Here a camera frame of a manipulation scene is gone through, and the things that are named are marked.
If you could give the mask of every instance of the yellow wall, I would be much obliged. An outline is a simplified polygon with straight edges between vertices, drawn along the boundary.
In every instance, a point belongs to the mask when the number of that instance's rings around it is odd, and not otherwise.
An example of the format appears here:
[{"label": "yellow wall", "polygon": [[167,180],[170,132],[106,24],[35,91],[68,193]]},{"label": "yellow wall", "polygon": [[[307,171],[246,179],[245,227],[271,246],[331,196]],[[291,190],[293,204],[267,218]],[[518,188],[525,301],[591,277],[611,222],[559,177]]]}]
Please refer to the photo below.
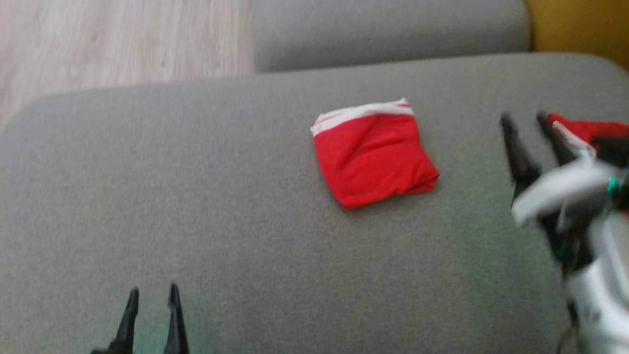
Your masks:
[{"label": "yellow wall", "polygon": [[629,69],[629,0],[526,0],[539,51],[598,54]]}]

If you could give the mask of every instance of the gray sofa cushion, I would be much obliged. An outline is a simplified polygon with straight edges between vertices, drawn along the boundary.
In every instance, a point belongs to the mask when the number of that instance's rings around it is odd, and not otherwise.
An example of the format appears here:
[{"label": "gray sofa cushion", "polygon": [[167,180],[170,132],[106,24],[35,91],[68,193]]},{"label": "gray sofa cushion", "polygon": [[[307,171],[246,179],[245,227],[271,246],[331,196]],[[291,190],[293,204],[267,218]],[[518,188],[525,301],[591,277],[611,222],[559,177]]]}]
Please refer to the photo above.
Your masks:
[{"label": "gray sofa cushion", "polygon": [[256,71],[523,52],[522,0],[256,0]]},{"label": "gray sofa cushion", "polygon": [[[310,125],[403,96],[437,189],[342,210]],[[0,135],[0,333],[87,353],[138,285],[156,353],[175,280],[194,353],[551,352],[560,279],[511,220],[498,119],[548,168],[537,109],[627,121],[628,96],[602,59],[520,54],[45,98]]]}]

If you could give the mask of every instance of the red cloth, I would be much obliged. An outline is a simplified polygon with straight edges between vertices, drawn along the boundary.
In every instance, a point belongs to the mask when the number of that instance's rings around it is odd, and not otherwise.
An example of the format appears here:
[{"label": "red cloth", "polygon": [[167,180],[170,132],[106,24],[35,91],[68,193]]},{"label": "red cloth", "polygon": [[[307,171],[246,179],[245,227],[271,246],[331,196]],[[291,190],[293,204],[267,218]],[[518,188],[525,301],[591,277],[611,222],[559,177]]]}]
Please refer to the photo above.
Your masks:
[{"label": "red cloth", "polygon": [[629,137],[629,125],[613,122],[588,122],[584,120],[570,121],[558,114],[549,114],[548,124],[557,128],[560,123],[578,138],[591,144],[595,137],[622,139]]},{"label": "red cloth", "polygon": [[311,131],[321,172],[349,210],[435,189],[439,172],[404,99],[324,113]]}]

